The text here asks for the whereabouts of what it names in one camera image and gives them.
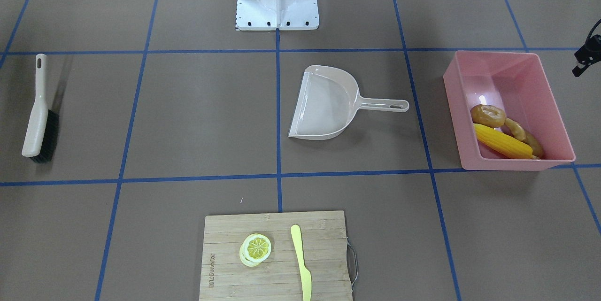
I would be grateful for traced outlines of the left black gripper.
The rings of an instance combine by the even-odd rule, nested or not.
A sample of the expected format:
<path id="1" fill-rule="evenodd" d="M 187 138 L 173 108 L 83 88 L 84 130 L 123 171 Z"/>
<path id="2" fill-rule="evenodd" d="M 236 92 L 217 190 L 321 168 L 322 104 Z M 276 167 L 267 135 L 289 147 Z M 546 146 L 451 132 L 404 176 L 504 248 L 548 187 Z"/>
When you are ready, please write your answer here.
<path id="1" fill-rule="evenodd" d="M 599 19 L 588 32 L 584 44 L 574 53 L 577 65 L 573 68 L 574 77 L 580 77 L 588 68 L 601 61 L 601 36 L 594 34 L 599 27 Z"/>

